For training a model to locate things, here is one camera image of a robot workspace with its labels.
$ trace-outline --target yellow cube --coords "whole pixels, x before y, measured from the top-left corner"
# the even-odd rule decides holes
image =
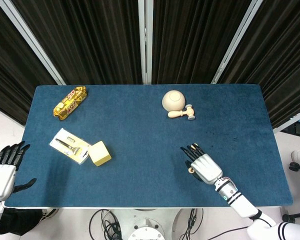
[[[88,148],[88,153],[92,162],[97,166],[100,166],[111,159],[111,156],[102,141],[90,146]]]

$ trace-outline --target blue table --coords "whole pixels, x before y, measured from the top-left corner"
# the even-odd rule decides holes
[[[31,144],[10,207],[219,207],[214,186],[188,173],[181,146],[198,143],[256,206],[292,203],[272,126],[258,85],[87,85],[86,100],[64,121],[57,103],[75,86],[39,86],[23,140]],[[169,90],[192,104],[195,120],[170,119]],[[60,128],[90,144],[103,141],[112,160],[79,165],[49,146]]]

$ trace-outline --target white robotic arm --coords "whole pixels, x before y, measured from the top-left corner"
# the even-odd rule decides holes
[[[6,146],[0,152],[0,219],[4,212],[3,202],[11,193],[30,188],[37,180],[33,178],[25,185],[14,186],[16,173],[22,158],[26,150],[30,147],[29,144],[22,147],[24,143],[25,142],[22,141],[19,144]]]
[[[253,220],[247,228],[252,240],[300,240],[300,225],[294,223],[276,222],[258,210],[238,191],[236,185],[228,177],[223,177],[221,168],[197,144],[181,147],[191,161],[186,161],[189,173],[198,180],[215,186],[215,191],[242,218]]]

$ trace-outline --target floor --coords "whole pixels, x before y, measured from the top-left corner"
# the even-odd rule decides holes
[[[17,143],[21,140],[24,128],[11,121],[0,113],[0,150],[6,145]],[[282,212],[290,214],[300,212],[300,172],[293,172],[288,169],[291,161],[290,154],[293,150],[300,150],[300,137],[278,132],[275,139],[280,152],[282,164],[287,181],[294,198],[292,206],[262,207],[261,210],[271,216],[275,221],[281,221]],[[55,217],[42,221],[33,230],[19,237],[13,234],[0,235],[0,240],[90,240],[88,224],[95,209],[61,209]],[[187,228],[189,209],[181,210],[175,222],[174,239]],[[198,232],[191,236],[192,240],[207,240],[224,231],[247,226],[251,223],[249,219],[241,219],[229,207],[212,207],[204,209],[203,222]],[[92,222],[92,235],[95,239],[104,239],[100,230],[100,218]],[[246,231],[238,230],[222,235],[218,240],[240,239],[249,240]]]

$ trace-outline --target wrapped chocolate bar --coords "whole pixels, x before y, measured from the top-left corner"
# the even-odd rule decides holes
[[[87,97],[85,86],[77,86],[53,109],[53,116],[65,120]]]

